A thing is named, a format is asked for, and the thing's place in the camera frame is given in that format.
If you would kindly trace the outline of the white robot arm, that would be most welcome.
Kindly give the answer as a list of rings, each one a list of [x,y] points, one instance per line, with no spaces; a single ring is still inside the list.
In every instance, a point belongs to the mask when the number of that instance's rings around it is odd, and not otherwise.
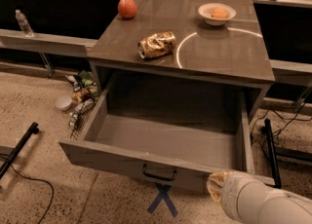
[[[227,217],[241,224],[312,224],[312,201],[238,171],[209,176],[207,188]]]

